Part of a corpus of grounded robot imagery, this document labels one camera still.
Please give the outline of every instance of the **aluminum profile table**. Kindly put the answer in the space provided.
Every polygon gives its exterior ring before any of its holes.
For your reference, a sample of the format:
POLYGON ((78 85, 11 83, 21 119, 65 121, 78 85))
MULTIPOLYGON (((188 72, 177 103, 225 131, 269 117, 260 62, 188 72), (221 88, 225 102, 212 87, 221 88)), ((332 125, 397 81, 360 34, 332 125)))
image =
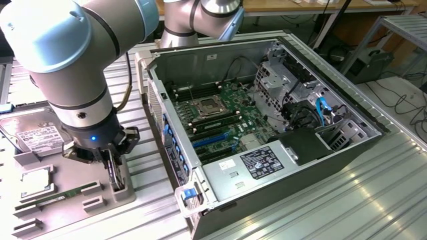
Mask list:
MULTIPOLYGON (((380 27, 385 27, 389 31, 400 35, 405 40, 413 43, 420 49, 427 51, 427 17, 418 14, 414 15, 398 15, 398 16, 380 16, 370 29, 368 30, 357 48, 354 49, 350 57, 344 60, 340 68, 341 74, 345 74, 353 65, 361 50, 369 44, 372 37, 374 36, 380 27)), ((386 37, 377 43, 377 47, 381 48, 390 37, 386 37)))
MULTIPOLYGON (((422 149, 427 146, 292 34, 281 31, 249 33, 236 39, 273 36, 282 36, 293 44, 390 133, 338 173, 204 239, 425 239, 427 154, 422 149)), ((210 38, 200 40, 201 43, 213 41, 210 38)), ((137 45, 129 52, 130 58, 136 51, 154 48, 153 43, 137 45)), ((124 58, 105 69, 104 74, 113 102, 118 103, 128 79, 124 58)), ((5 87, 10 101, 42 100, 17 62, 13 63, 10 85, 5 87)), ((136 201, 67 225, 37 240, 89 237, 96 240, 188 240, 190 237, 136 92, 132 92, 130 99, 118 119, 125 125, 137 125, 141 129, 140 143, 126 155, 136 201)), ((6 175, 11 161, 6 158, 10 148, 5 148, 0 151, 0 161, 3 161, 0 179, 6 175)), ((6 189, 6 184, 6 181, 0 182, 0 191, 6 189)), ((0 198, 0 209, 3 207, 10 206, 0 198)), ((13 239, 6 223, 0 224, 0 239, 13 239)))

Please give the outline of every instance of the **blue pcie slot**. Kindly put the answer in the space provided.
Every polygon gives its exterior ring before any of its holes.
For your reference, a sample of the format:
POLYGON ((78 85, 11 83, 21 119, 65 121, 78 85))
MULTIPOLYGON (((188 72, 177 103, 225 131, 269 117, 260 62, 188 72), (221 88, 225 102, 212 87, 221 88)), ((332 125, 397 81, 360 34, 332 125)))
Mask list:
POLYGON ((216 143, 218 141, 222 141, 222 140, 225 140, 228 138, 228 135, 229 135, 229 132, 225 132, 225 133, 222 133, 222 134, 220 134, 217 136, 209 137, 209 138, 206 138, 206 139, 204 139, 201 141, 194 142, 192 144, 192 147, 197 148, 197 147, 201 147, 204 145, 208 145, 208 144, 216 143))

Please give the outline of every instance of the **screw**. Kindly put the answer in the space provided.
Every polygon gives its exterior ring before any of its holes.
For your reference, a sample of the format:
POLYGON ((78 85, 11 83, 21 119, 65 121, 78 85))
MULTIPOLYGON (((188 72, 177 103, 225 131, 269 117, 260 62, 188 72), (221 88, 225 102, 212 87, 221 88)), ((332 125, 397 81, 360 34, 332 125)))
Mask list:
POLYGON ((86 118, 86 113, 85 112, 78 112, 77 113, 77 118, 79 118, 79 119, 85 119, 86 118))

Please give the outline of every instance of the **hard drive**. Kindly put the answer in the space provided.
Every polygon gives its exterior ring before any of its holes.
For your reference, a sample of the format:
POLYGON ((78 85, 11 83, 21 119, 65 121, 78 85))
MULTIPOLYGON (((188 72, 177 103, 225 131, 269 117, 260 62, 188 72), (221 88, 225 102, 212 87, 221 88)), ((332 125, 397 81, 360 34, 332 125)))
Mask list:
POLYGON ((62 150, 71 139, 46 101, 25 104, 0 114, 0 132, 18 153, 33 152, 43 157, 62 150))

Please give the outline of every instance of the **green circuit board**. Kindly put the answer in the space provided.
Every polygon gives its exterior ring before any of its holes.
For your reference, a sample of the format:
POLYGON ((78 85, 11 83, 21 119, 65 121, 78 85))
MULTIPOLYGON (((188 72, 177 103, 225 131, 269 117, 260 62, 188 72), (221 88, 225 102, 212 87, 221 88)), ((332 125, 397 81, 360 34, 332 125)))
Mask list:
POLYGON ((202 164, 221 159, 226 154, 233 155, 248 150, 245 145, 240 141, 240 138, 242 136, 253 134, 257 138, 258 143, 262 145, 264 143, 266 143, 269 137, 276 134, 273 128, 262 119, 262 115, 258 109, 254 105, 250 104, 249 96, 252 94, 253 93, 249 92, 244 87, 237 85, 237 83, 226 83, 222 84, 221 91, 216 95, 208 97, 204 96, 189 101, 174 102, 174 110, 180 117, 181 124, 186 130, 189 140, 197 138, 198 136, 206 136, 190 141, 192 143, 208 140, 212 136, 217 136, 218 131, 220 134, 226 134, 226 138, 224 140, 194 147, 194 151, 202 164), (198 126, 205 126, 206 129, 197 126, 197 129, 201 129, 202 133, 193 133, 193 128, 196 127, 189 126, 188 123, 193 123, 194 119, 200 119, 200 103, 202 101, 210 101, 210 103, 213 101, 217 101, 216 103, 218 103, 220 101, 222 104, 221 112, 217 114, 210 114, 208 117, 205 117, 205 119, 209 119, 209 117, 217 117, 217 115, 225 113, 230 114, 230 112, 234 111, 238 111, 238 115, 232 115, 230 117, 212 120, 206 124, 200 124, 198 126), (224 122, 226 123, 224 126, 216 127, 216 125, 218 125, 220 123, 222 124, 224 122), (224 153, 214 157, 214 153, 221 153, 221 151, 226 152, 226 154, 224 153))

